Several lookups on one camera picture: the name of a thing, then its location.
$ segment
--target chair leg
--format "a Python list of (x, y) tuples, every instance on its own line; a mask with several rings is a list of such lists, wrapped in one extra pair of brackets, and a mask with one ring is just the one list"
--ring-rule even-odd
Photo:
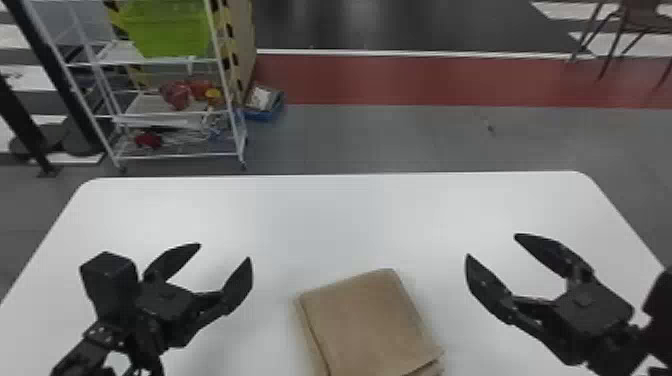
[(595, 37), (597, 36), (597, 34), (599, 34), (599, 32), (602, 31), (602, 29), (604, 28), (604, 25), (606, 25), (607, 22), (609, 22), (609, 20), (610, 20), (612, 17), (614, 17), (614, 14), (613, 14), (613, 13), (609, 13), (606, 17), (604, 17), (604, 19), (602, 20), (602, 22), (600, 22), (600, 24), (597, 26), (597, 29), (595, 29), (595, 31), (593, 32), (593, 35), (591, 35), (590, 38), (588, 38), (588, 40), (586, 41), (586, 43), (584, 43), (584, 44), (581, 46), (581, 49), (584, 49), (584, 48), (590, 46), (590, 44), (593, 42), (593, 39), (595, 39)]
[(662, 85), (663, 82), (665, 82), (667, 76), (670, 75), (671, 70), (672, 70), (672, 59), (670, 59), (670, 62), (667, 63), (667, 67), (665, 67), (665, 72), (663, 72), (663, 75), (660, 77), (660, 81), (658, 81), (658, 86)]
[(632, 42), (630, 42), (630, 44), (628, 44), (628, 46), (623, 49), (623, 51), (621, 51), (621, 55), (619, 57), (625, 56), (625, 54), (627, 54), (630, 51), (630, 49), (632, 49), (632, 47), (634, 47), (635, 44), (637, 44), (637, 42), (639, 42), (639, 40), (642, 39), (642, 37), (648, 32), (649, 30), (646, 29), (641, 33), (639, 33), (639, 35), (637, 35), (637, 37), (633, 39)]
[(609, 54), (607, 55), (607, 58), (604, 60), (604, 64), (602, 64), (602, 70), (600, 71), (600, 75), (598, 76), (598, 80), (604, 77), (604, 74), (607, 72), (607, 68), (609, 68), (609, 64), (611, 63), (611, 58), (614, 56), (614, 51), (616, 50), (616, 46), (618, 46), (618, 42), (621, 40), (621, 35), (623, 35), (623, 29), (625, 28), (625, 23), (628, 20), (628, 15), (627, 13), (623, 15), (621, 18), (621, 22), (618, 25), (618, 31), (616, 32), (616, 38), (614, 38), (614, 43), (612, 43), (611, 48), (609, 49)]
[(570, 63), (576, 60), (576, 56), (579, 53), (581, 53), (585, 48), (586, 45), (584, 45), (583, 42), (586, 40), (588, 34), (590, 34), (590, 29), (593, 28), (593, 24), (595, 24), (595, 21), (597, 20), (597, 15), (600, 14), (600, 11), (604, 6), (605, 1), (606, 0), (600, 0), (600, 2), (595, 6), (593, 14), (590, 15), (590, 19), (586, 23), (586, 26), (583, 28), (583, 32), (581, 32), (581, 38), (579, 38), (579, 42), (576, 44), (576, 49), (572, 52), (572, 55), (569, 57)]

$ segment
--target beige towel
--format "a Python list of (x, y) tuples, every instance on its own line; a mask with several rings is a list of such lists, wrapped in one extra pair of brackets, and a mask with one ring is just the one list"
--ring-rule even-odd
[(377, 270), (302, 294), (297, 300), (316, 374), (436, 376), (443, 351), (401, 280)]

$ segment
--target black floor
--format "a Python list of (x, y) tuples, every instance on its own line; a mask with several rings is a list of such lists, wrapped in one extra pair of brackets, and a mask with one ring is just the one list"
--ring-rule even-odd
[(526, 0), (254, 0), (260, 48), (570, 52)]

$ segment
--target tiled floor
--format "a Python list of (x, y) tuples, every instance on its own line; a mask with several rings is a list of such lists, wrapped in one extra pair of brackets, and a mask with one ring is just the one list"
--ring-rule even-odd
[[(251, 125), (248, 174), (578, 170), (672, 264), (671, 117), (662, 110), (289, 106), (275, 124)], [(107, 162), (69, 167), (55, 179), (36, 172), (0, 167), (0, 296), (77, 187), (116, 174)], [(232, 159), (194, 159), (136, 163), (129, 173), (240, 171)]]

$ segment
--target chair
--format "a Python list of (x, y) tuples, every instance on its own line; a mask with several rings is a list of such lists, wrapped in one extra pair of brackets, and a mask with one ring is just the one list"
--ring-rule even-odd
[[(620, 22), (618, 25), (618, 31), (616, 32), (616, 37), (614, 38), (614, 43), (609, 49), (609, 54), (602, 64), (602, 70), (600, 71), (599, 78), (602, 78), (611, 63), (618, 42), (621, 39), (623, 32), (638, 32), (639, 34), (635, 39), (633, 39), (630, 44), (628, 44), (620, 56), (624, 56), (632, 47), (639, 42), (642, 37), (647, 33), (666, 33), (672, 34), (672, 17), (665, 16), (658, 13), (658, 5), (660, 5), (661, 0), (621, 0), (618, 9), (614, 12), (611, 12), (607, 17), (605, 17), (602, 22), (600, 22), (597, 29), (593, 32), (593, 35), (590, 36), (588, 41), (585, 44), (581, 44), (580, 49), (588, 47), (590, 43), (595, 39), (595, 36), (604, 28), (604, 25), (609, 22), (612, 18), (619, 18)], [(665, 72), (660, 79), (660, 82), (663, 82), (670, 73), (672, 69), (672, 59), (667, 64)]]

